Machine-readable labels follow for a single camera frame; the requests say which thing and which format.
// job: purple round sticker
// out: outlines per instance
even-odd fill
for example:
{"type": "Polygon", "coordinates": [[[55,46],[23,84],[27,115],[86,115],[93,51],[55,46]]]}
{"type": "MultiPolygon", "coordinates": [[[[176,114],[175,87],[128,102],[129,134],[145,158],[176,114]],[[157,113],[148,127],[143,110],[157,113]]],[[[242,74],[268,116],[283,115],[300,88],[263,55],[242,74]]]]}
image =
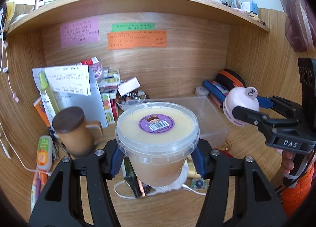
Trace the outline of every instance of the purple round sticker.
{"type": "Polygon", "coordinates": [[[158,134],[170,131],[174,127],[174,120],[166,115],[153,114],[143,117],[138,126],[145,132],[158,134]]]}

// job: small bowl of items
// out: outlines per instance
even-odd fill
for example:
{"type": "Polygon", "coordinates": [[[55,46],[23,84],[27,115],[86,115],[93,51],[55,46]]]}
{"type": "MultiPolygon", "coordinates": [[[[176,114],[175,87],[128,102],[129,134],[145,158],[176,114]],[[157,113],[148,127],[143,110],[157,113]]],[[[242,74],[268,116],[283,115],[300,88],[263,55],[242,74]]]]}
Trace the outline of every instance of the small bowl of items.
{"type": "Polygon", "coordinates": [[[121,96],[119,93],[117,93],[115,101],[119,108],[125,111],[131,107],[143,103],[145,99],[146,94],[142,90],[136,89],[124,96],[121,96]]]}

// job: metal screw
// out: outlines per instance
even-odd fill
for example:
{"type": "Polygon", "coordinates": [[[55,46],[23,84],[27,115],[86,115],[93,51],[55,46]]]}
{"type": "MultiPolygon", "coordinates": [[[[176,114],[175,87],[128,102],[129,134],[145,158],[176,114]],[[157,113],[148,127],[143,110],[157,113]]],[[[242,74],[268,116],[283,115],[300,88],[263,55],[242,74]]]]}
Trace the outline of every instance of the metal screw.
{"type": "Polygon", "coordinates": [[[211,154],[213,155],[213,156],[218,156],[219,155],[219,150],[212,150],[211,151],[211,154]]]}
{"type": "Polygon", "coordinates": [[[252,163],[254,161],[253,157],[252,156],[246,156],[245,157],[246,161],[249,162],[249,163],[252,163]]]}
{"type": "Polygon", "coordinates": [[[67,163],[70,160],[69,156],[64,156],[61,161],[63,161],[64,163],[67,163]]]}
{"type": "Polygon", "coordinates": [[[97,156],[101,156],[101,155],[104,154],[104,150],[96,150],[96,151],[95,151],[95,154],[96,154],[97,156]]]}

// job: brown wooden lid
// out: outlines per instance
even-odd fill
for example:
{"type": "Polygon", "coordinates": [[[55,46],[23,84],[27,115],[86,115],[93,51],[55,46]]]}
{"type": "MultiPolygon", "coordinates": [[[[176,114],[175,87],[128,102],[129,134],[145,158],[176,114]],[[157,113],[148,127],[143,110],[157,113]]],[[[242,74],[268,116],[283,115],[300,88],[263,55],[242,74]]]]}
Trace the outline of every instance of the brown wooden lid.
{"type": "Polygon", "coordinates": [[[84,119],[84,112],[80,107],[70,107],[54,117],[52,126],[57,133],[68,133],[78,128],[84,119]]]}

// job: human hand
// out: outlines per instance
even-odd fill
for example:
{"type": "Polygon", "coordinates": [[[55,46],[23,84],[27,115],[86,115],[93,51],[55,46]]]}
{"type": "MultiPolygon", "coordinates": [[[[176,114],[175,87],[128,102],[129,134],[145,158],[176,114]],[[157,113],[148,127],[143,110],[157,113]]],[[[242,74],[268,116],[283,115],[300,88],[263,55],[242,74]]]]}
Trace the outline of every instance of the human hand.
{"type": "MultiPolygon", "coordinates": [[[[289,174],[290,171],[294,169],[294,163],[291,161],[292,158],[293,158],[292,152],[283,150],[281,169],[282,169],[282,172],[284,174],[289,174]]],[[[316,160],[316,156],[313,158],[312,163],[310,164],[310,166],[307,168],[306,171],[310,170],[310,168],[312,167],[312,164],[315,162],[315,160],[316,160]]]]}

